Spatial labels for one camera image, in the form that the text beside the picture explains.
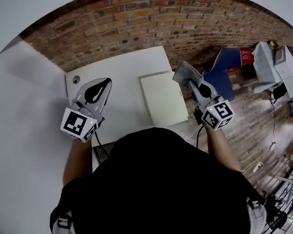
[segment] black cable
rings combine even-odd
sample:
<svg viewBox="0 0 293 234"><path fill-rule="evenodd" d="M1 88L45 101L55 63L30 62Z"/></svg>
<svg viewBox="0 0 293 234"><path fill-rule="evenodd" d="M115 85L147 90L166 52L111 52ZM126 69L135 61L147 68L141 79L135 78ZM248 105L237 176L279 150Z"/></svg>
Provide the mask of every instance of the black cable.
<svg viewBox="0 0 293 234"><path fill-rule="evenodd" d="M97 132L94 133L96 135L96 138L97 138L97 142L99 144L99 146L102 148L103 152L105 153L105 155L109 158L109 155L107 153L107 151L104 149L104 147L101 145L100 141L99 141L99 138L98 138L98 134Z"/></svg>
<svg viewBox="0 0 293 234"><path fill-rule="evenodd" d="M100 156L99 156L97 147L96 146L92 147L92 150L93 150L94 156L96 157L97 161L99 162L99 165L101 165L102 162L100 160Z"/></svg>
<svg viewBox="0 0 293 234"><path fill-rule="evenodd" d="M274 110L274 103L272 104L273 107L273 139L274 139L274 143L275 143L275 135L274 135L274 129L275 129L275 110Z"/></svg>
<svg viewBox="0 0 293 234"><path fill-rule="evenodd" d="M198 131L198 133L197 133L197 137L196 137L196 148L198 148L198 145L199 145L199 135L200 135L200 132L201 132L201 130L202 130L203 127L204 127L204 126L202 126L202 127L200 128L200 130Z"/></svg>
<svg viewBox="0 0 293 234"><path fill-rule="evenodd" d="M280 157L275 158L272 162L266 164L265 166L268 166L268 165L274 163L277 159L280 159L280 158L282 158L282 157L286 158L286 159L289 160L289 161L292 161L292 160L290 160L288 157L286 157L285 155L282 155L282 156L280 156Z"/></svg>

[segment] black shirt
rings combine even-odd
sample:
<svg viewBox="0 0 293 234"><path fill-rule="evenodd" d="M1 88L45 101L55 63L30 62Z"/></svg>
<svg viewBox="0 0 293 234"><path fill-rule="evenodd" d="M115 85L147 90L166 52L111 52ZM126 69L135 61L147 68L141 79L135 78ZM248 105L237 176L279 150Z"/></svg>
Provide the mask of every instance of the black shirt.
<svg viewBox="0 0 293 234"><path fill-rule="evenodd" d="M76 234L250 232L245 177L176 133L152 128L115 143L110 158L62 190L50 228L72 211Z"/></svg>

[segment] red object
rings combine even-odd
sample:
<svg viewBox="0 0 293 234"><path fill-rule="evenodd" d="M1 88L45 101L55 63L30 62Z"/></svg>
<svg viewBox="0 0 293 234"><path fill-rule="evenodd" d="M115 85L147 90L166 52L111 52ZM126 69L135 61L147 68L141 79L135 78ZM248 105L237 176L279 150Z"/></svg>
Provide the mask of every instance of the red object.
<svg viewBox="0 0 293 234"><path fill-rule="evenodd" d="M254 62L254 56L252 55L250 49L240 49L240 53L242 65Z"/></svg>
<svg viewBox="0 0 293 234"><path fill-rule="evenodd" d="M250 49L240 49L240 53L241 53L241 61L242 61L241 67L244 64L254 62L254 56L252 55ZM232 68L229 68L227 71L228 72L234 72L234 71L237 71L237 70L241 69L241 67L232 67Z"/></svg>

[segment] blue chair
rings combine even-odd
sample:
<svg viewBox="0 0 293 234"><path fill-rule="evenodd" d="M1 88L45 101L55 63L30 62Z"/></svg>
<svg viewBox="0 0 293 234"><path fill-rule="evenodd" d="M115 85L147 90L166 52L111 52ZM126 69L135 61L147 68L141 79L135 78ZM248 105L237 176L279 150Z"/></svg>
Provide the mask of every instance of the blue chair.
<svg viewBox="0 0 293 234"><path fill-rule="evenodd" d="M231 81L227 73L228 68L242 65L240 49L222 49L209 70L203 71L203 78L212 84L217 93L228 101L234 100Z"/></svg>

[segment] person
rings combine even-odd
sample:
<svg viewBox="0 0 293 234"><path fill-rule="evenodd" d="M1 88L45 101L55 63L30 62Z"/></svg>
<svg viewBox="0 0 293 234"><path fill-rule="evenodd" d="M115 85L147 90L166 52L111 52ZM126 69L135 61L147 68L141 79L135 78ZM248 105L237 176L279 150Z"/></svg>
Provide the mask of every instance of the person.
<svg viewBox="0 0 293 234"><path fill-rule="evenodd" d="M76 234L255 233L247 199L261 197L224 132L205 128L209 153L170 130L151 128L119 139L94 172L91 143L74 141L51 231L73 223Z"/></svg>

